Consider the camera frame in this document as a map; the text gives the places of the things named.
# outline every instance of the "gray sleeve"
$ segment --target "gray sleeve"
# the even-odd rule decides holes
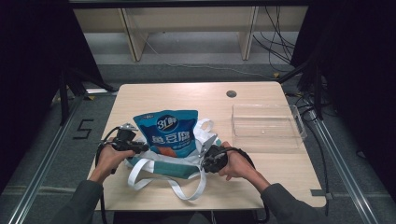
[[[276,217],[278,223],[330,223],[330,220],[317,209],[296,200],[280,184],[273,184],[265,189],[261,197],[262,201]]]
[[[102,185],[90,180],[81,181],[72,199],[61,208],[50,223],[91,223],[93,211],[102,193]]]

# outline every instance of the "wooden table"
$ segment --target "wooden table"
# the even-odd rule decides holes
[[[235,91],[236,97],[227,96]],[[134,125],[132,117],[165,109],[196,109],[199,119],[215,122],[212,130],[222,141],[232,142],[232,107],[235,104],[287,105],[277,82],[213,82],[172,84],[128,84],[120,88],[104,131],[125,122]],[[321,207],[324,197],[313,197],[311,189],[321,189],[304,144],[293,153],[248,152],[259,170],[271,183],[281,183],[298,200]],[[204,194],[192,202],[181,201],[166,181],[154,181],[135,191],[127,185],[131,169],[121,164],[104,183],[106,210],[231,210],[259,209],[259,193],[245,179],[207,175]],[[177,179],[186,195],[192,195],[199,178]]]

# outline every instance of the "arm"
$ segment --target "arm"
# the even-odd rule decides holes
[[[296,200],[280,184],[271,185],[250,163],[236,151],[228,151],[228,163],[219,171],[220,176],[242,177],[260,193],[262,201],[268,205],[278,223],[330,223],[330,221],[308,204]]]
[[[103,193],[103,182],[112,169],[133,155],[131,150],[116,151],[112,146],[105,146],[90,178],[81,181],[70,202],[61,208],[50,223],[91,223],[93,211]]]

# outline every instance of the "gray floor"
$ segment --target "gray floor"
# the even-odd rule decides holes
[[[242,61],[234,33],[151,34],[148,39],[151,48],[146,46],[139,63],[132,62],[123,34],[87,34],[86,36],[105,82],[115,87],[123,83],[140,82],[265,81],[273,77],[273,73],[276,72],[274,68],[292,69],[277,57],[269,57],[268,52],[255,41],[252,43],[249,60]],[[285,33],[284,36],[290,42],[294,42],[297,33]],[[275,48],[275,50],[280,52],[282,49]],[[282,86],[284,91],[296,92],[298,78],[297,76],[284,83]],[[96,88],[90,84],[87,84],[87,87]],[[106,119],[115,98],[116,96],[112,94],[97,95],[93,100],[84,100],[78,107],[61,148],[46,174],[24,223],[48,222],[50,217],[70,199],[78,182],[87,177],[97,143],[105,128]],[[291,105],[297,100],[296,97],[288,97]],[[378,223],[394,223],[396,220],[395,202],[385,191],[370,164],[365,159],[356,156],[355,152],[359,148],[343,121],[335,116],[330,106],[325,107],[324,117],[325,124],[351,173],[373,208]],[[77,131],[83,119],[92,119],[84,123],[84,128],[90,128],[92,131],[89,138],[77,140],[74,137],[84,134]],[[60,103],[55,100],[39,136],[0,197],[0,223],[7,223],[9,220],[23,191],[29,185],[35,170],[47,152],[51,139],[59,129],[59,122]],[[309,131],[305,145],[318,179],[324,188],[323,163],[318,152],[318,143]],[[326,150],[324,154],[328,167],[330,192],[334,195],[334,199],[330,200],[329,219],[333,223],[363,223],[356,205],[351,200]],[[111,217],[112,213],[109,212],[107,214],[109,223],[112,223]],[[101,223],[97,213],[94,216],[94,223]],[[276,223],[276,220],[272,218],[270,223]]]

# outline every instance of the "person's right hand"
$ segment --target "person's right hand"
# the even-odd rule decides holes
[[[223,147],[230,147],[228,142],[221,144]],[[219,175],[227,175],[226,180],[230,180],[232,177],[242,177],[250,182],[259,193],[262,193],[271,184],[262,176],[262,174],[256,171],[248,160],[243,157],[239,152],[228,151],[228,163],[220,171]]]

